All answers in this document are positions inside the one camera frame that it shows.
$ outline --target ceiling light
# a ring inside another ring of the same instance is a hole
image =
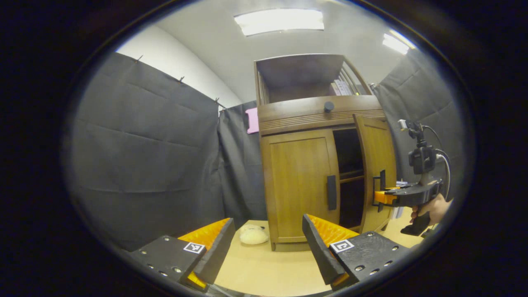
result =
[[[396,50],[402,54],[406,54],[407,51],[409,50],[409,47],[405,45],[403,42],[399,41],[398,39],[388,34],[384,34],[383,37],[384,37],[383,45],[386,45],[392,48],[393,50]]]
[[[323,14],[316,10],[284,8],[257,11],[234,17],[245,36],[282,30],[324,30]]]
[[[412,42],[410,42],[407,38],[403,37],[403,35],[401,35],[400,33],[394,30],[389,30],[389,32],[391,32],[392,35],[396,36],[401,42],[405,43],[408,47],[412,49],[416,48],[416,46],[414,46]]]

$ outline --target plush toy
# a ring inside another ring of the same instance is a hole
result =
[[[264,227],[244,225],[240,228],[240,241],[245,244],[261,244],[268,241]]]

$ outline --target gray curtain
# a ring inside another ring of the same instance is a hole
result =
[[[73,119],[75,203],[126,250],[225,218],[217,125],[218,107],[210,98],[113,53]]]
[[[442,68],[435,61],[417,50],[410,50],[406,57],[374,88],[385,111],[397,156],[398,179],[418,182],[409,166],[408,153],[416,148],[416,140],[399,129],[397,121],[407,119],[432,127],[441,140],[443,150],[451,160],[452,198],[461,195],[468,172],[468,158],[473,147],[472,135],[464,126],[463,113],[457,102],[462,93],[456,90]],[[425,130],[428,144],[440,148],[435,135]],[[443,163],[433,171],[436,177],[445,178]]]
[[[247,109],[256,101],[220,112],[220,176],[224,209],[238,228],[247,220],[267,220],[259,133],[248,134]]]

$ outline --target tan floor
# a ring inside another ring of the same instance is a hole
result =
[[[399,219],[391,220],[380,233],[405,247],[422,241],[419,236],[401,234],[409,224],[411,209],[406,207]],[[246,224],[264,226],[267,221],[249,220]],[[314,294],[331,290],[325,285],[314,256],[306,252],[272,252],[270,242],[245,245],[237,230],[215,284],[253,295],[285,297]]]

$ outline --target cabinet handle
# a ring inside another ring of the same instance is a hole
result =
[[[335,183],[335,175],[329,175],[326,177],[326,184],[328,187],[328,210],[337,209],[337,187]]]

